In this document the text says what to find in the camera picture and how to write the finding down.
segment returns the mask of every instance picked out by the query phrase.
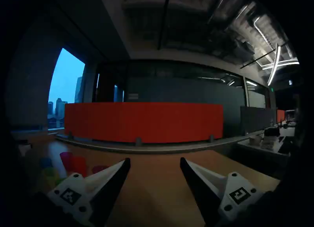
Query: ceiling pipe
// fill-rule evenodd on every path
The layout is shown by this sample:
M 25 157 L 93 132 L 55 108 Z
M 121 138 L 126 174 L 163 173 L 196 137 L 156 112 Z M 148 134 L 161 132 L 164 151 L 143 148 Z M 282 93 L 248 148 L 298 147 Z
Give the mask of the ceiling pipe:
M 158 46 L 157 46 L 158 50 L 160 50 L 160 48 L 161 48 L 162 37 L 164 35 L 168 6 L 169 6 L 169 0 L 164 0 L 164 11 L 162 13 L 161 27 L 160 27 L 160 31 L 159 31 L 159 39 L 158 39 Z
M 221 5 L 222 2 L 223 2 L 223 0 L 214 0 L 213 1 L 213 4 L 208 9 L 209 18 L 207 20 L 207 24 L 210 23 L 210 21 L 212 20 L 214 14 L 215 14 L 215 11 L 219 8 L 219 6 Z
M 250 4 L 249 0 L 243 0 L 237 10 L 227 18 L 225 24 L 223 24 L 223 30 L 226 30 L 235 20 L 239 18 L 239 16 L 247 9 Z
M 257 17 L 257 19 L 253 22 L 254 27 L 256 28 L 256 30 L 261 34 L 261 36 L 263 37 L 263 39 L 265 40 L 266 44 L 268 44 L 269 48 L 271 50 L 274 50 L 274 47 L 272 46 L 272 44 L 270 43 L 270 41 L 267 39 L 267 37 L 264 35 L 264 33 L 258 28 L 258 26 L 256 25 L 256 22 L 260 19 L 260 17 Z

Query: orange partition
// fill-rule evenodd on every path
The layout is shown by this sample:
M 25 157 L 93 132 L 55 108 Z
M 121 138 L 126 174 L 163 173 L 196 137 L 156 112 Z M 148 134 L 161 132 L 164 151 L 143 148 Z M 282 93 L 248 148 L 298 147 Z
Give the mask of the orange partition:
M 197 103 L 66 104 L 65 133 L 103 141 L 175 143 L 223 135 L 223 106 Z
M 277 110 L 277 123 L 280 123 L 280 121 L 285 120 L 285 111 L 284 110 Z

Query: exposed ceiling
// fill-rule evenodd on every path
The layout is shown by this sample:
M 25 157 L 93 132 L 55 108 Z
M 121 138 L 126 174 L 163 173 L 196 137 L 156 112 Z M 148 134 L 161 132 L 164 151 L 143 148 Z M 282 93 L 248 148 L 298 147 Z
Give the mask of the exposed ceiling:
M 123 0 L 121 8 L 130 36 L 157 49 L 199 52 L 236 65 L 273 51 L 257 62 L 266 81 L 272 69 L 263 65 L 274 62 L 276 44 L 282 46 L 279 61 L 297 62 L 284 31 L 256 0 Z

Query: building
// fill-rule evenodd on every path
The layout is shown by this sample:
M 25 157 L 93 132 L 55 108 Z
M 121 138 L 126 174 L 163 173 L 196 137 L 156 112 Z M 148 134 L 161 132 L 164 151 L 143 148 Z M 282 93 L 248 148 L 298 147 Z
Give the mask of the building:
M 58 116 L 58 112 L 59 112 L 58 108 L 59 108 L 59 103 L 60 103 L 60 102 L 62 102 L 62 99 L 58 98 L 58 99 L 56 100 L 56 117 Z
M 67 104 L 66 101 L 62 101 L 58 103 L 58 116 L 57 118 L 64 118 L 64 111 L 65 111 L 65 106 Z
M 81 102 L 81 97 L 80 97 L 81 82 L 82 82 L 82 77 L 77 78 L 76 88 L 75 88 L 75 99 L 74 99 L 75 103 Z
M 53 114 L 53 102 L 48 102 L 48 114 Z

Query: desk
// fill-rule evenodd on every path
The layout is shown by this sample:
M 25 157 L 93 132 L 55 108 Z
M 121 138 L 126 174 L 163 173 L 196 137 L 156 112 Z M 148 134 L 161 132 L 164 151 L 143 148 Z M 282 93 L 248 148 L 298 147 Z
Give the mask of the desk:
M 199 164 L 222 175 L 239 172 L 262 191 L 274 190 L 279 181 L 252 170 L 212 150 L 186 154 L 139 155 L 89 150 L 53 139 L 33 144 L 25 159 L 38 164 L 40 157 L 50 157 L 53 166 L 64 174 L 59 154 L 73 152 L 84 156 L 88 175 L 95 165 L 111 166 L 126 157 L 131 169 L 117 198 L 107 225 L 110 226 L 195 226 L 204 221 L 180 170 L 180 158 Z

